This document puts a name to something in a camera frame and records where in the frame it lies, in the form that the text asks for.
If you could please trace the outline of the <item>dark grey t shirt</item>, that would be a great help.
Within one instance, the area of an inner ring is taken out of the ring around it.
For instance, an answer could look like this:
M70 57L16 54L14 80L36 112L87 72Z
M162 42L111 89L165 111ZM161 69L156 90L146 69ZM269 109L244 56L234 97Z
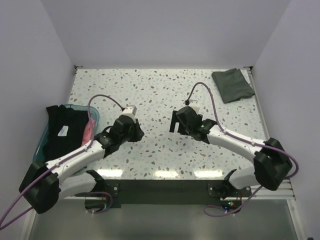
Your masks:
M255 95L255 91L246 81L240 69L214 71L211 76L224 104L249 99Z

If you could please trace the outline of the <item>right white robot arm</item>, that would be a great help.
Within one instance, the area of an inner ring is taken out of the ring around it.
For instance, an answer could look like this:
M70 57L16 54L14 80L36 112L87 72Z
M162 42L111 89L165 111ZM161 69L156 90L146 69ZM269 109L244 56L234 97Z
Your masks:
M221 129L217 121L203 119L203 116L190 106L172 112L169 131L173 133L175 128L178 128L181 135L225 148L251 162L250 167L233 169L223 179L223 192L230 197L243 188L256 185L276 191L293 167L278 140L270 138L263 141L226 128Z

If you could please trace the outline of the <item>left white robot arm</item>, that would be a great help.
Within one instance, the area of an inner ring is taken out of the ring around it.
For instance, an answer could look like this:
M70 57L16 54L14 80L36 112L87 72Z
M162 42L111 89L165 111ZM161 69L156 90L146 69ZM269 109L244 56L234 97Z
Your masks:
M75 151L46 163L33 162L18 190L38 214L43 214L58 202L62 192L60 185L67 178L88 164L113 154L122 144L139 142L143 136L138 119L120 115L109 131L98 133Z

